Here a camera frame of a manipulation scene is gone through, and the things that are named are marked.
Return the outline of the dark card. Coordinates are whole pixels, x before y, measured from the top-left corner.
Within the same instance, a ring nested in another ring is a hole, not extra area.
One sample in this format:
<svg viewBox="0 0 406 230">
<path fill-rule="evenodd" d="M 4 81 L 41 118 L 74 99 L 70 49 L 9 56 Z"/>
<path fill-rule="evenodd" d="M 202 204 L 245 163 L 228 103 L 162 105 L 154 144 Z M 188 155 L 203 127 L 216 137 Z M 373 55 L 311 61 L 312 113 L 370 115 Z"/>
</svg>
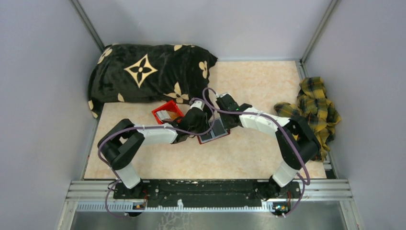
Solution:
<svg viewBox="0 0 406 230">
<path fill-rule="evenodd" d="M 212 120 L 211 125 L 214 125 L 211 131 L 214 132 L 215 138 L 220 138 L 229 134 L 229 132 L 224 128 L 220 118 Z"/>
</svg>

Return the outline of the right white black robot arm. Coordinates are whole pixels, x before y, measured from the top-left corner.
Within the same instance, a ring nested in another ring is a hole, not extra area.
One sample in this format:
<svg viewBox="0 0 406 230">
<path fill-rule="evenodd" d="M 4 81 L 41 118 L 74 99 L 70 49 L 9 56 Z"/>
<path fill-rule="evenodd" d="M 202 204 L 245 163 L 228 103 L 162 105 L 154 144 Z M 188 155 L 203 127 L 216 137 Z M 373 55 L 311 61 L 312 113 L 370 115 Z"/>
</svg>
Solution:
<svg viewBox="0 0 406 230">
<path fill-rule="evenodd" d="M 283 197 L 288 192 L 288 183 L 321 150 L 306 120 L 301 116 L 288 118 L 270 115 L 247 103 L 238 105 L 228 93 L 220 95 L 216 103 L 226 129 L 240 126 L 277 139 L 282 162 L 270 178 L 270 193 L 274 197 Z"/>
</svg>

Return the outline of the black credit card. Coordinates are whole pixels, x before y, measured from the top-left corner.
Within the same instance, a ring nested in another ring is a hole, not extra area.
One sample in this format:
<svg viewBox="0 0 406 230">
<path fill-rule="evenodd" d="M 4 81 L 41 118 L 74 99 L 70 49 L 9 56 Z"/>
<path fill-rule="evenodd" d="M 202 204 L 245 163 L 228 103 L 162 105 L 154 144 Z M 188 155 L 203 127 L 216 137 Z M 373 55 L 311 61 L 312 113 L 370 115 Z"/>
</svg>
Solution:
<svg viewBox="0 0 406 230">
<path fill-rule="evenodd" d="M 215 139 L 215 134 L 214 134 L 214 132 L 209 132 L 209 133 L 207 133 L 207 134 L 204 134 L 204 135 L 201 135 L 201 136 L 199 136 L 199 142 L 201 143 L 201 144 L 204 144 L 204 143 L 206 143 L 206 142 L 209 142 L 209 141 L 212 141 L 213 139 Z"/>
</svg>

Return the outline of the red plastic bin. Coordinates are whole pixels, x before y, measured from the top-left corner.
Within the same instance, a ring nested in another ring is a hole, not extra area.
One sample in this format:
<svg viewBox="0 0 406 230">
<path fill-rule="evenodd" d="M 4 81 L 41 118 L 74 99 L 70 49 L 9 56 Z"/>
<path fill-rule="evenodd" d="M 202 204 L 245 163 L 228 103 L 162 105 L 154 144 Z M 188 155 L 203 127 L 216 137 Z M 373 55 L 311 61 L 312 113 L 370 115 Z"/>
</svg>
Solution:
<svg viewBox="0 0 406 230">
<path fill-rule="evenodd" d="M 173 100 L 154 109 L 151 111 L 151 113 L 157 123 L 160 125 L 168 122 L 178 121 L 184 117 L 184 114 Z"/>
</svg>

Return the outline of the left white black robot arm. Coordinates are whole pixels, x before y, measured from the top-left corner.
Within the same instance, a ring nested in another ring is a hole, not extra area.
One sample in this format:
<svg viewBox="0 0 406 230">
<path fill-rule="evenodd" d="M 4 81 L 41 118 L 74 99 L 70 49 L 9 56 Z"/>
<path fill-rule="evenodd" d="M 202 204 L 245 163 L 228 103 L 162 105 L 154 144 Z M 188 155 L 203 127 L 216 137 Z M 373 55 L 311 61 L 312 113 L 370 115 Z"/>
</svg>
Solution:
<svg viewBox="0 0 406 230">
<path fill-rule="evenodd" d="M 162 125 L 135 125 L 128 118 L 116 124 L 98 143 L 98 155 L 125 185 L 124 191 L 131 198 L 138 198 L 144 191 L 141 177 L 131 164 L 141 146 L 176 144 L 189 136 L 209 132 L 209 115 L 193 107 L 185 116 Z"/>
</svg>

